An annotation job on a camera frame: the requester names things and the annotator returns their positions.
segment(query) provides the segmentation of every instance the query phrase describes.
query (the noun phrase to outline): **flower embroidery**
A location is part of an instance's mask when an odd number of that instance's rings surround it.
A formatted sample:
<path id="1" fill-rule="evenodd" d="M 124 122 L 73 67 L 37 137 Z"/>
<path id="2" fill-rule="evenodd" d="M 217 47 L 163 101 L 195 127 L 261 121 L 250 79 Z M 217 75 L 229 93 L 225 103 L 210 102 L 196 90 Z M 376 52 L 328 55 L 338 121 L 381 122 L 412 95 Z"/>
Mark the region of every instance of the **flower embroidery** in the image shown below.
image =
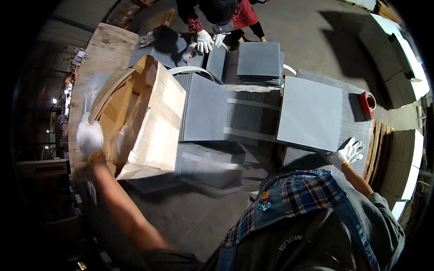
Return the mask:
<path id="1" fill-rule="evenodd" d="M 265 211 L 268 208 L 271 207 L 271 198 L 270 198 L 270 191 L 263 192 L 260 196 L 260 201 L 258 203 L 258 208 L 260 211 Z"/>

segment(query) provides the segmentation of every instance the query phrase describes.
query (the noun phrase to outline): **white panel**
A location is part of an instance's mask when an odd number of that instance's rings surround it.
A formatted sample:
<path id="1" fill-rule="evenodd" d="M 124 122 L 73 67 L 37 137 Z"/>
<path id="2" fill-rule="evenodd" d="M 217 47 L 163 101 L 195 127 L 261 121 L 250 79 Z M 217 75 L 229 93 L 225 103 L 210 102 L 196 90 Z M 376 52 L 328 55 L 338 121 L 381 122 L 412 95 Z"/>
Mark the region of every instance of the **white panel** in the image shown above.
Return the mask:
<path id="1" fill-rule="evenodd" d="M 400 218 L 406 204 L 406 201 L 397 201 L 395 203 L 395 206 L 392 209 L 392 215 L 393 217 L 395 217 L 396 220 Z"/>
<path id="2" fill-rule="evenodd" d="M 424 136 L 418 131 L 414 131 L 414 152 L 411 164 L 417 168 L 421 166 L 422 153 L 424 148 Z"/>
<path id="3" fill-rule="evenodd" d="M 405 185 L 404 192 L 402 193 L 401 199 L 411 199 L 414 192 L 414 187 L 418 180 L 419 169 L 415 166 L 411 166 L 410 173 L 408 175 L 407 184 Z"/>

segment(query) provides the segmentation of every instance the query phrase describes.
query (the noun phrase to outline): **gray tile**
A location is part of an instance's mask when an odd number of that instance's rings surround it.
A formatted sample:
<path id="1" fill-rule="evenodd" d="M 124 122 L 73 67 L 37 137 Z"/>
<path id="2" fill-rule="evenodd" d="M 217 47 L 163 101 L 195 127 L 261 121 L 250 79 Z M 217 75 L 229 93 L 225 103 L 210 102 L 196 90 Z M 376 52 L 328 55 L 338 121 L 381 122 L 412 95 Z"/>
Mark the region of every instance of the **gray tile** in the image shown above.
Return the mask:
<path id="1" fill-rule="evenodd" d="M 180 140 L 223 140 L 228 95 L 224 86 L 193 74 Z"/>
<path id="2" fill-rule="evenodd" d="M 342 117 L 342 90 L 296 77 L 285 77 L 277 139 L 336 151 Z"/>
<path id="3" fill-rule="evenodd" d="M 280 44 L 278 42 L 242 43 L 237 75 L 280 77 Z"/>

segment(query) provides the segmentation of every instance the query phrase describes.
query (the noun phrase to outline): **hand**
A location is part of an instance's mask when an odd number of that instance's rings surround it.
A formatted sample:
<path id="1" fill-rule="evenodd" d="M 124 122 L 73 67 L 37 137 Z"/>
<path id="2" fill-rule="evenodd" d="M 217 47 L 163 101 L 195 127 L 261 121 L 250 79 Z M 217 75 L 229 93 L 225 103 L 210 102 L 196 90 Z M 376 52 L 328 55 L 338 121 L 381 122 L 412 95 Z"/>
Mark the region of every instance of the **hand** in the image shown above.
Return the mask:
<path id="1" fill-rule="evenodd" d="M 199 52 L 209 53 L 212 51 L 211 44 L 214 43 L 213 39 L 211 38 L 210 34 L 206 32 L 205 30 L 201 30 L 197 33 L 197 50 Z"/>
<path id="2" fill-rule="evenodd" d="M 101 125 L 98 121 L 94 121 L 91 125 L 89 115 L 89 112 L 84 113 L 77 130 L 77 143 L 88 163 L 96 156 L 103 154 L 104 144 Z"/>
<path id="3" fill-rule="evenodd" d="M 223 43 L 223 40 L 224 40 L 225 37 L 226 37 L 225 34 L 214 35 L 213 41 L 214 41 L 214 44 L 216 45 L 217 48 L 219 48 L 220 45 Z"/>
<path id="4" fill-rule="evenodd" d="M 327 155 L 327 159 L 339 170 L 342 169 L 342 164 L 353 163 L 358 159 L 362 159 L 363 155 L 360 154 L 363 150 L 362 142 L 355 142 L 355 138 L 352 137 L 343 149 L 334 151 Z"/>

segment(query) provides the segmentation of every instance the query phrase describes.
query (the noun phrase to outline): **cardboard box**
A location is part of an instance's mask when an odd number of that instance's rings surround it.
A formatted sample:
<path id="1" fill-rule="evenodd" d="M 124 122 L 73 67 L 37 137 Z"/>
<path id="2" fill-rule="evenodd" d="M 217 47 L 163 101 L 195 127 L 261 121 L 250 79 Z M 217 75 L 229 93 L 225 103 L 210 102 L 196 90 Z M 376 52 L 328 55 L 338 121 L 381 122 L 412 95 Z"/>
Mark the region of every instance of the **cardboard box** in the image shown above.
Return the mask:
<path id="1" fill-rule="evenodd" d="M 174 171 L 185 90 L 152 56 L 114 72 L 92 105 L 117 180 Z"/>

